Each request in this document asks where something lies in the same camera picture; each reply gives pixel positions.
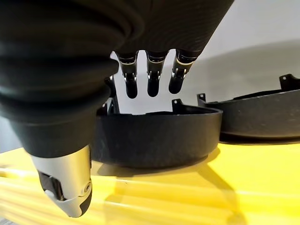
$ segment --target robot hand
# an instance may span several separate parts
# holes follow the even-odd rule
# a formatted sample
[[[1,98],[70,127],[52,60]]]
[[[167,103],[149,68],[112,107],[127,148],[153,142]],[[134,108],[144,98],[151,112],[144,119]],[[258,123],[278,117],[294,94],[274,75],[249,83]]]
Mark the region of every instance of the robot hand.
[[[111,52],[135,98],[138,51],[146,50],[154,97],[165,57],[176,49],[169,90],[178,93],[232,2],[0,2],[0,114],[31,155],[44,192],[67,215],[83,215],[91,201],[88,145],[118,71]]]

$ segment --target black plastic tray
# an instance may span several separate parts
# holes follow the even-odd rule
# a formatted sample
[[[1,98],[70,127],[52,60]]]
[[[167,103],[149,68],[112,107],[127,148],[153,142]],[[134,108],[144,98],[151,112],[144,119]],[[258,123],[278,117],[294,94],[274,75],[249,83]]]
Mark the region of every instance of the black plastic tray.
[[[190,164],[218,144],[222,112],[172,101],[173,112],[145,115],[113,114],[100,110],[93,160],[136,168]]]
[[[224,102],[205,102],[198,94],[198,105],[223,111],[223,142],[298,142],[300,139],[300,79],[291,74],[279,78],[281,89],[262,91]]]

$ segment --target silver metal part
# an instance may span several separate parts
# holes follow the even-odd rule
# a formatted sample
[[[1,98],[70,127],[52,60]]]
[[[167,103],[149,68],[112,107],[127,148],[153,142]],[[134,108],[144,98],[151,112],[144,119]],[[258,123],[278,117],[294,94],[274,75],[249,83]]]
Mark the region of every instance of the silver metal part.
[[[48,197],[70,217],[80,217],[85,213],[86,210],[82,211],[81,204],[88,197],[91,198],[92,192],[89,147],[85,146],[77,152],[62,157],[40,158],[31,156],[31,159],[40,173],[60,183],[58,188],[61,188],[63,200],[58,199],[53,190],[42,185]]]

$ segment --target white wall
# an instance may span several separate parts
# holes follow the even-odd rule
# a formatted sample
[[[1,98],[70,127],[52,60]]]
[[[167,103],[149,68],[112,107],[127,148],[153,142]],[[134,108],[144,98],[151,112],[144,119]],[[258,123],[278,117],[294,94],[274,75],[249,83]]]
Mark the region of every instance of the white wall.
[[[115,75],[122,113],[171,110],[171,100],[196,104],[196,94],[208,101],[225,100],[279,87],[278,77],[300,77],[300,1],[235,0],[205,50],[186,76],[181,92],[168,91],[174,58],[165,61],[156,97],[147,94],[146,56],[138,57],[138,96],[126,96],[121,71]]]

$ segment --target yellow table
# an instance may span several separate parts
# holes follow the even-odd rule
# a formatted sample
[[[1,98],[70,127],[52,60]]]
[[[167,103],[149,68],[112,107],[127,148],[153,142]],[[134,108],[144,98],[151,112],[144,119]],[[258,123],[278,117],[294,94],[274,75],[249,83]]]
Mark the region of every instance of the yellow table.
[[[88,212],[52,203],[23,149],[0,154],[0,216],[25,225],[299,225],[300,144],[219,144],[182,168],[147,171],[93,162]]]

